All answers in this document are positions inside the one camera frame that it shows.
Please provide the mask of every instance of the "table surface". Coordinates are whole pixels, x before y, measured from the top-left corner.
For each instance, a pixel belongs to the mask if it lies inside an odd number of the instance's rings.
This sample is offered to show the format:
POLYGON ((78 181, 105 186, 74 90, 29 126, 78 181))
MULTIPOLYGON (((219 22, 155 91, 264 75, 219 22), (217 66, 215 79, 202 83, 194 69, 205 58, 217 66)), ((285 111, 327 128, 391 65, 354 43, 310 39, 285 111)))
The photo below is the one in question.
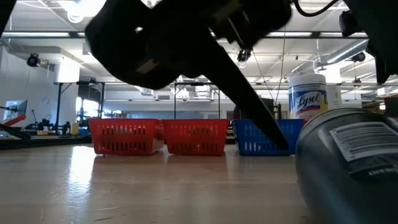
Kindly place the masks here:
POLYGON ((293 157, 97 156, 91 145, 0 152, 1 223, 313 223, 293 157))

